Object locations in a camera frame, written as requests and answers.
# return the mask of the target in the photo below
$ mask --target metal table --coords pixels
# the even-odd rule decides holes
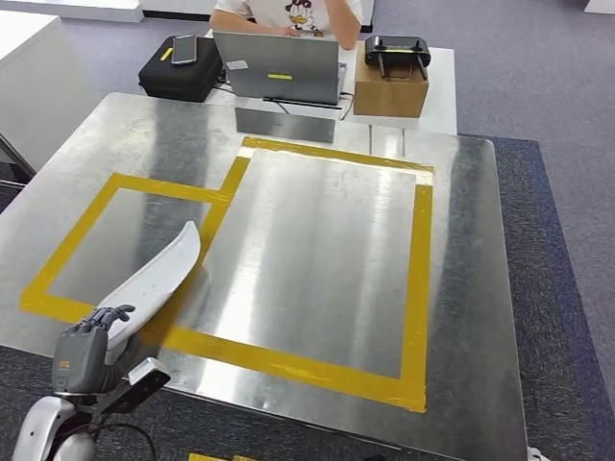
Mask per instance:
[[[325,154],[246,154],[245,136]],[[423,180],[397,167],[412,162],[434,172],[424,407],[385,389],[406,390],[401,345],[420,331],[403,321]],[[527,459],[488,141],[111,94],[0,216],[0,343],[51,356],[65,327],[54,318],[79,317],[206,215],[218,224],[201,228],[205,258],[149,329],[171,388],[395,447]],[[44,305],[32,307],[36,284]],[[342,368],[343,385],[323,377]]]

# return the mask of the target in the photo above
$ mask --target stainless steel tabletop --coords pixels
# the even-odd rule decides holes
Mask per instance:
[[[0,215],[0,344],[53,354],[66,324],[26,312],[20,296],[113,173],[219,189],[245,136],[433,167],[425,412],[178,348],[159,355],[170,387],[397,447],[527,459],[496,160],[483,140],[111,94]],[[185,331],[397,378],[419,177],[252,155],[171,318]],[[212,206],[119,187],[47,293],[98,303]],[[59,303],[51,317],[73,307]]]

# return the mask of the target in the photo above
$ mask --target yellow tape square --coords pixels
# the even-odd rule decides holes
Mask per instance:
[[[246,137],[243,149],[267,149],[292,152],[315,158],[337,159],[353,163],[411,170],[425,175],[428,181],[415,186],[414,209],[409,236],[406,307],[403,320],[402,359],[399,378],[314,360],[218,338],[210,334],[181,328],[175,319],[182,308],[215,233],[238,189],[249,164],[251,155],[236,157],[218,190],[173,182],[113,174],[109,180],[22,293],[21,308],[67,323],[76,323],[92,306],[67,298],[49,295],[47,289],[71,254],[94,224],[100,213],[120,188],[148,194],[209,203],[211,207],[199,227],[201,253],[190,273],[163,309],[141,330],[142,338],[177,352],[197,355],[238,367],[292,379],[363,399],[376,400],[423,413],[425,411],[425,360],[429,247],[431,243],[432,177],[431,167],[390,158],[376,158],[318,147]]]

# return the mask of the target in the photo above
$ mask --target laptop lid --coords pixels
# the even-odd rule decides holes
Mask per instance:
[[[214,32],[237,96],[335,105],[337,42],[309,37]]]

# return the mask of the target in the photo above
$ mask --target black bag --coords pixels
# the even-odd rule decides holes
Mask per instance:
[[[196,62],[182,65],[172,64],[168,50],[172,48],[172,40],[172,36],[165,39],[145,64],[138,73],[138,84],[154,98],[205,101],[222,70],[222,60],[213,38],[196,38]]]

